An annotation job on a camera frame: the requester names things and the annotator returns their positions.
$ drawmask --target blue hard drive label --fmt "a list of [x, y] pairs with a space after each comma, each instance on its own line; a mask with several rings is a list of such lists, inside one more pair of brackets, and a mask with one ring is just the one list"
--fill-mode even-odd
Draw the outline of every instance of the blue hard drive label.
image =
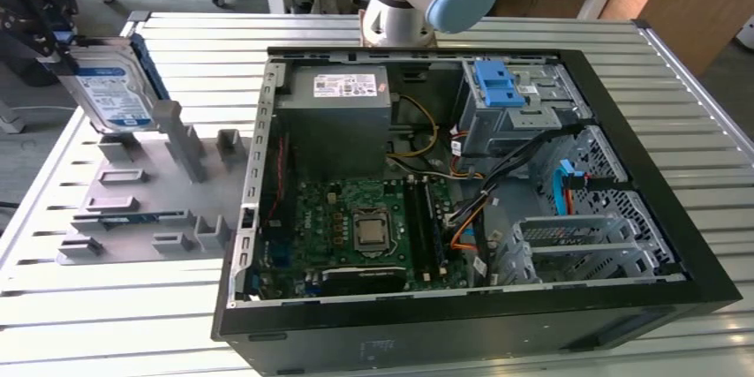
[[80, 68], [76, 77], [103, 121], [120, 127], [141, 127], [152, 123], [123, 68]]

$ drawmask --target motherboard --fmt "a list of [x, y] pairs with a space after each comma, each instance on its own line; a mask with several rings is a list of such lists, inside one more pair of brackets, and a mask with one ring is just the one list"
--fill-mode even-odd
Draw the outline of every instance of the motherboard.
[[440, 178], [300, 183], [293, 237], [268, 245], [273, 296], [466, 287], [463, 262], [446, 257], [450, 210]]

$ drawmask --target green circuit board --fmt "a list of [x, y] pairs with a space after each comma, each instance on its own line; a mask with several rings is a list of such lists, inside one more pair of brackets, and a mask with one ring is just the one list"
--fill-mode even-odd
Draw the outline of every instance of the green circuit board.
[[[405, 290], [435, 290], [466, 285], [460, 260], [450, 260], [447, 273], [431, 281], [415, 277], [411, 258], [411, 234], [404, 209], [404, 181], [340, 180], [300, 183], [296, 191], [295, 237], [289, 264], [275, 269], [280, 296], [305, 297], [301, 292], [307, 272], [344, 267], [403, 267]], [[443, 179], [427, 182], [439, 216], [450, 211], [451, 201]], [[385, 216], [388, 243], [384, 250], [363, 252], [356, 243], [359, 216]]]

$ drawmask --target caster wheel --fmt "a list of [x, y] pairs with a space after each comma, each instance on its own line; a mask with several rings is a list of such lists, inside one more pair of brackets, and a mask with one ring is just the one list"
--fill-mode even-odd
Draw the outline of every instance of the caster wheel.
[[217, 8], [224, 8], [225, 7], [225, 0], [212, 0], [212, 3], [215, 4], [215, 6]]

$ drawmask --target aluminum workbench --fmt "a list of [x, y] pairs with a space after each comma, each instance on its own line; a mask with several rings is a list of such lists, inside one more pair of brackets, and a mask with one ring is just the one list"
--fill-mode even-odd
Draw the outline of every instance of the aluminum workbench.
[[[200, 136], [253, 131], [267, 46], [352, 46], [356, 17], [153, 13], [137, 31]], [[440, 46], [580, 49], [743, 300], [612, 351], [376, 370], [424, 375], [754, 375], [754, 146], [650, 30], [486, 19]], [[101, 154], [81, 110], [0, 238], [0, 375], [253, 375], [209, 340], [221, 260], [63, 267], [55, 256]]]

